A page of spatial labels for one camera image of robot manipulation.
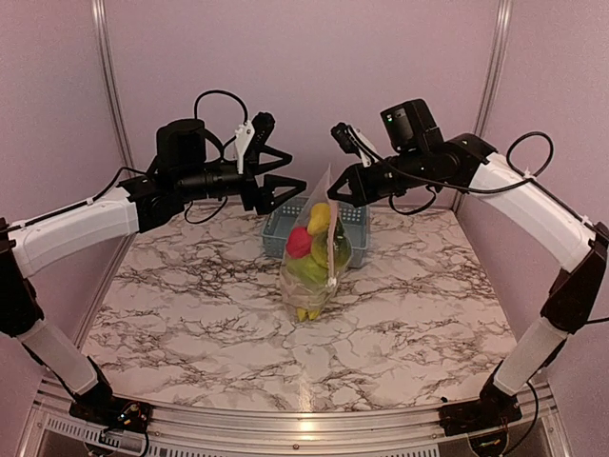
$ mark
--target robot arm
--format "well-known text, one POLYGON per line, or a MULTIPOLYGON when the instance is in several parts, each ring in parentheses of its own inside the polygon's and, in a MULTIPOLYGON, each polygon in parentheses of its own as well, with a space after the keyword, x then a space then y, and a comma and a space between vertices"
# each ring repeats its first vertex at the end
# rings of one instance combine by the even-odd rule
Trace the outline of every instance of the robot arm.
POLYGON ((144 175, 30 221, 8 225, 0 219, 0 331, 55 373, 75 400, 70 414, 142 432, 150 406, 112 394, 101 370, 44 318, 29 278, 81 249, 160 227, 195 200, 240 195, 246 210, 270 213, 306 188, 304 181, 265 174, 291 161, 289 154, 266 145, 273 127, 273 117, 259 113, 237 131, 237 160, 207 162, 206 141, 222 149, 220 140, 201 120, 172 122, 158 130, 157 154, 144 175), (261 164, 263 153, 277 160, 261 164), (291 189, 275 195, 277 187, 291 189))
POLYGON ((606 268, 609 230, 603 224, 591 226, 545 190, 535 175, 512 169, 481 138, 462 134, 444 141, 423 100, 405 102, 381 116, 399 155, 383 159, 357 130, 337 125, 331 133, 344 152, 363 151, 377 161, 347 168, 328 191, 329 198, 360 207, 424 185, 470 192, 515 221, 560 264, 540 318, 491 375, 480 399, 441 411, 447 435, 518 420, 516 394, 588 320, 606 268), (344 186, 349 193, 342 192, 344 186))

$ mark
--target plastic bag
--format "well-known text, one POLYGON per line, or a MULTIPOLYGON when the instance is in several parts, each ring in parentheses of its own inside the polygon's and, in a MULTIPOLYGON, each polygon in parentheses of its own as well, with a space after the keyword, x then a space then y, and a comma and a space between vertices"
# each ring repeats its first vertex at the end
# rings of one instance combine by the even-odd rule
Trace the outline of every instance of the plastic bag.
POLYGON ((285 307, 300 322, 317 319, 351 259, 338 203, 327 198, 330 185, 328 168, 294 223, 279 270, 285 307))

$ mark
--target marble tabletop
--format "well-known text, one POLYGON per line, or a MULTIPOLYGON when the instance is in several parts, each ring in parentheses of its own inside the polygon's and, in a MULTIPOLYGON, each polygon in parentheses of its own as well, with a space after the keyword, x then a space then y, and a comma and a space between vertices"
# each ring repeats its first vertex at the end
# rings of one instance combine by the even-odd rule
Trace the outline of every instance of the marble tabletop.
POLYGON ((436 404, 476 396, 515 345, 450 211, 373 208, 365 265, 300 324, 262 252, 264 221, 229 206, 136 237, 83 349, 116 393, 266 411, 436 404))

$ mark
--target white marble surface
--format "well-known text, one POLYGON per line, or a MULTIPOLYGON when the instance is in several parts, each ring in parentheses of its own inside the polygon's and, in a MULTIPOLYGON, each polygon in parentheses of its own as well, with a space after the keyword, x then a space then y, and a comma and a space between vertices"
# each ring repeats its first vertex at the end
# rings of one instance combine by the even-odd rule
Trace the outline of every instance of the white marble surface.
POLYGON ((449 211, 373 209, 366 265, 303 324, 282 305, 263 222, 233 206, 136 238, 84 347, 117 393, 256 410, 417 406, 477 395, 515 345, 449 211))

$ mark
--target gray basket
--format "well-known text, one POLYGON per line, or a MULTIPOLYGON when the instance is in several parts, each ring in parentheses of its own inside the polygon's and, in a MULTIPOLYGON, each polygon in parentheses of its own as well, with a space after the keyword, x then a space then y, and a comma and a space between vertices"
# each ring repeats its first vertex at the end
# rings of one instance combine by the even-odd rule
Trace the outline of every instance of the gray basket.
MULTIPOLYGON (((263 245, 265 254, 278 259, 284 258, 285 243, 294 227, 296 218, 306 205, 306 197, 294 197, 275 209, 266 219, 263 227, 263 245)), ((339 202, 344 231, 351 242, 353 255, 350 268, 363 265, 365 250, 368 249, 370 215, 368 207, 353 208, 347 203, 339 202)))

